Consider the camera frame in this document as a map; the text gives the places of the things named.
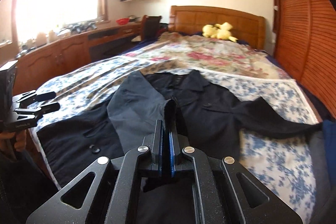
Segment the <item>person's left hand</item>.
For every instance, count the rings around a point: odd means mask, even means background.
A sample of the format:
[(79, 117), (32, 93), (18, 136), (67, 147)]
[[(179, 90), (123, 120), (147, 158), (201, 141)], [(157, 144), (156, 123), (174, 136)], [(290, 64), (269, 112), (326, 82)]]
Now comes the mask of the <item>person's left hand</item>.
[(27, 134), (26, 130), (17, 132), (1, 132), (1, 151), (5, 153), (10, 152), (11, 144), (7, 144), (8, 140), (14, 139), (14, 149), (17, 152), (22, 152), (26, 148)]

